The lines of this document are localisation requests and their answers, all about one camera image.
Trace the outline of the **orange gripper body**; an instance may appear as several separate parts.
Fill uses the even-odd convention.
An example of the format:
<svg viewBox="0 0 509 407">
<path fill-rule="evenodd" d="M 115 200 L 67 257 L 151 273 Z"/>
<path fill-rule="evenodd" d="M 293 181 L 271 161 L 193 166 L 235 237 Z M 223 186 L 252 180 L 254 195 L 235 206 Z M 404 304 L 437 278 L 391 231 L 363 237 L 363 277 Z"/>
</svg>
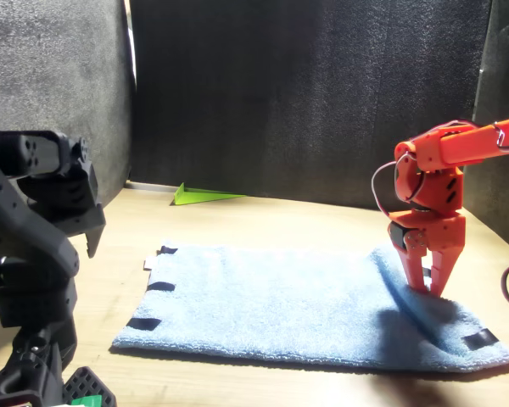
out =
<svg viewBox="0 0 509 407">
<path fill-rule="evenodd" d="M 399 255 L 422 257 L 429 250 L 458 258 L 465 246 L 466 217 L 454 212 L 404 210 L 389 214 L 389 236 Z"/>
</svg>

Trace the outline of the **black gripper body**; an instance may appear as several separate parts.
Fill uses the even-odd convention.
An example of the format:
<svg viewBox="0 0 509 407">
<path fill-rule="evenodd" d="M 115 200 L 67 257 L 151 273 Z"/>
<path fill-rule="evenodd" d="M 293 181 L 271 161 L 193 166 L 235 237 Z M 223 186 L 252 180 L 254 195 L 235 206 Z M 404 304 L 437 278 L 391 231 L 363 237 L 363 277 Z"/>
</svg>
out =
<svg viewBox="0 0 509 407">
<path fill-rule="evenodd" d="M 101 203 L 89 209 L 58 209 L 36 203 L 36 212 L 68 237 L 85 234 L 88 238 L 100 238 L 106 226 Z"/>
</svg>

